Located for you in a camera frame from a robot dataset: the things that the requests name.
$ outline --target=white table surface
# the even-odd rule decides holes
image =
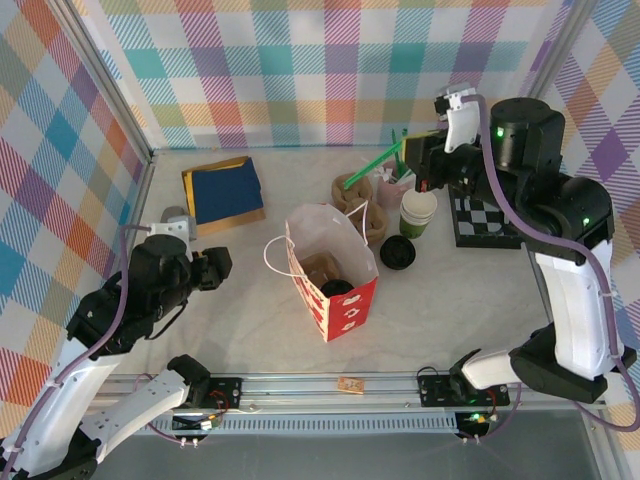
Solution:
[[[443,190],[436,192],[433,221],[414,241],[414,264],[396,272],[378,262],[367,323],[332,342],[322,340],[291,279],[269,270],[262,250],[284,233],[285,218],[297,206],[330,202],[333,178],[380,152],[334,147],[161,154],[143,224],[159,221],[168,206],[186,206],[182,170],[246,154],[260,177],[267,219],[193,242],[194,250],[227,246],[230,277],[216,291],[194,292],[179,320],[158,340],[139,341],[116,373],[157,373],[184,353],[220,373],[445,369],[475,348],[520,345],[546,325],[526,252],[456,248]],[[390,218],[387,236],[398,233],[398,212]],[[376,257],[379,249],[373,246]],[[286,269],[284,245],[274,247],[270,259]]]

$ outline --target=metal frame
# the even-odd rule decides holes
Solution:
[[[464,412],[474,407],[423,408],[413,372],[398,373],[307,373],[307,374],[215,374],[216,377],[243,379],[240,408],[228,415],[261,413],[270,415],[306,414],[395,414],[408,412]],[[337,390],[338,378],[355,377],[365,381],[362,395]],[[99,390],[90,410],[113,405],[133,391],[137,375],[111,375]],[[510,388],[515,398],[515,388]],[[511,407],[499,407],[508,411]],[[575,408],[568,400],[552,397],[523,387],[522,410],[563,410]],[[603,400],[593,410],[606,409]],[[186,413],[206,412],[202,409],[181,410]]]
[[[156,165],[155,163],[147,163],[144,166],[144,171],[142,173],[142,181],[140,182],[140,188],[138,189],[138,196],[136,197],[136,203],[131,212],[131,218],[129,219],[129,223],[133,225],[139,225],[142,219],[142,214],[144,212],[144,206],[147,203],[147,196],[149,195],[149,190],[151,188],[151,180],[153,180],[153,174],[155,173]],[[133,250],[133,247],[136,242],[136,237],[140,232],[136,230],[131,230],[127,233],[127,252],[130,254]],[[114,262],[111,274],[113,275],[118,270],[120,270],[120,265],[118,262]]]
[[[150,163],[153,155],[152,148],[122,96],[120,88],[111,76],[102,55],[88,34],[72,1],[48,0],[47,3],[78,53],[82,64],[93,78],[96,87],[111,107],[114,117],[124,130],[136,153],[147,163]]]
[[[611,422],[611,415],[608,410],[601,410],[597,414],[601,419]],[[585,415],[582,415],[582,420],[601,477],[607,480],[633,478],[617,434],[602,425],[598,425]]]
[[[528,96],[542,98],[558,72],[562,68],[564,61],[569,56],[569,52],[582,32],[587,20],[596,7],[598,0],[574,0],[571,10],[560,29],[558,37],[553,42],[551,50],[529,89]]]

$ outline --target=pink cup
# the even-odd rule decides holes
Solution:
[[[393,169],[392,175],[396,176],[396,162],[395,160],[390,160],[385,162],[382,165],[382,168],[385,170],[388,168]],[[384,178],[378,178],[378,198],[377,203],[382,208],[386,208],[389,210],[394,210],[400,208],[400,204],[402,203],[402,196],[407,190],[410,190],[413,187],[411,182],[405,183],[404,185],[395,185],[389,182],[385,182]]]

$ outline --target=black and white checkered board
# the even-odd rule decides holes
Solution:
[[[457,247],[520,248],[522,239],[496,207],[452,188],[449,200]]]

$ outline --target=white cup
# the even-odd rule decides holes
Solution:
[[[418,238],[437,208],[438,199],[433,193],[408,190],[400,204],[400,233],[407,238]]]

